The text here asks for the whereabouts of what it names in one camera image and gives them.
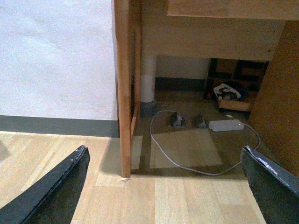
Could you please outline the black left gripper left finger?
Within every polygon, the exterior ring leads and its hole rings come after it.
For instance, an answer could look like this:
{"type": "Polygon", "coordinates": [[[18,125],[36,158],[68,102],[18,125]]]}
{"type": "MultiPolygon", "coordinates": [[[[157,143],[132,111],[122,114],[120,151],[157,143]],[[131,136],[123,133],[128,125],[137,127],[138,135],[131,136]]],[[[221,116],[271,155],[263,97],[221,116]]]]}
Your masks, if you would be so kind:
{"type": "Polygon", "coordinates": [[[0,209],[2,224],[69,224],[85,183],[90,161],[80,146],[45,176],[0,209]]]}

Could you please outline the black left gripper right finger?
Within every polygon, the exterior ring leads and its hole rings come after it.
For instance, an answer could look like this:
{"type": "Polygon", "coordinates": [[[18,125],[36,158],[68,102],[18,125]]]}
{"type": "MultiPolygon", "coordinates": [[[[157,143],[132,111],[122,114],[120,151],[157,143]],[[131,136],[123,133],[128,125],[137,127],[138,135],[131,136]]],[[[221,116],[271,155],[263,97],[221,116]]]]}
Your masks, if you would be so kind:
{"type": "Polygon", "coordinates": [[[265,222],[297,224],[299,178],[249,146],[241,151],[241,164],[265,222]]]}

